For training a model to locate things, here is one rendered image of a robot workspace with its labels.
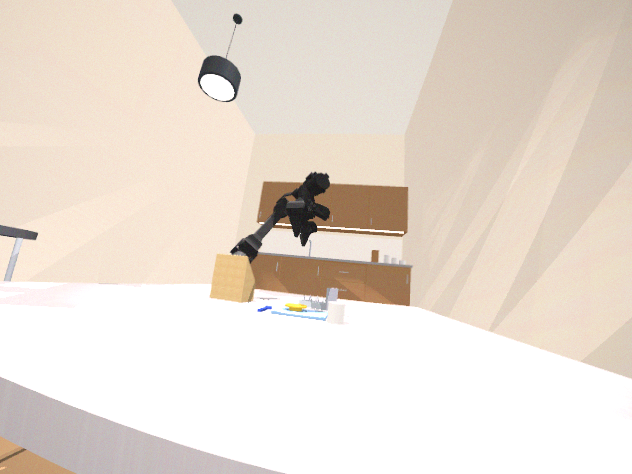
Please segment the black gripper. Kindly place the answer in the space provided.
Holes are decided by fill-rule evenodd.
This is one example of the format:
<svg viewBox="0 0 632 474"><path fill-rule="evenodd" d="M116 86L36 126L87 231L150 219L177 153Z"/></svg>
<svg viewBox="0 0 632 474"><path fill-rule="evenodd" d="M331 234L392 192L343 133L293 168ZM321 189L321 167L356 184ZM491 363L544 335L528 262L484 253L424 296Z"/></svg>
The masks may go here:
<svg viewBox="0 0 632 474"><path fill-rule="evenodd" d="M300 196L295 201L289 201L286 204L287 214L292 226L294 237L300 236L302 247L305 247L310 234L317 232L317 226L313 219L313 214L308 211L309 205L313 199L308 196ZM291 212L291 209L292 212Z"/></svg>

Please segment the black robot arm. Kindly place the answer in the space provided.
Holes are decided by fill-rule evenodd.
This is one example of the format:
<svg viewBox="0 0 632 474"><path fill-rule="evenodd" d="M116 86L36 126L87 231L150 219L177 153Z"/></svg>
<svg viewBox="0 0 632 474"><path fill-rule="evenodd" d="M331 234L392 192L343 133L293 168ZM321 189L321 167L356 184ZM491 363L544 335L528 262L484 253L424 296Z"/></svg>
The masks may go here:
<svg viewBox="0 0 632 474"><path fill-rule="evenodd" d="M326 189L330 186L329 177L330 176L327 173L317 173L316 171L309 173L305 178L306 180L299 188L296 188L293 192L285 193L276 202L277 204L274 206L273 213L270 217L257 229L254 234L250 234L246 238L243 238L230 251L231 255L248 256L250 264L253 262L253 259L258 254L259 248L262 246L262 239L281 218L285 218L288 215L286 204L289 201L284 198L285 196L293 195L296 199L300 196L311 197L313 200L309 205L308 211L312 212L313 218L317 216L326 221L327 218L329 218L330 210L321 204L315 203L314 196L326 192Z"/></svg>

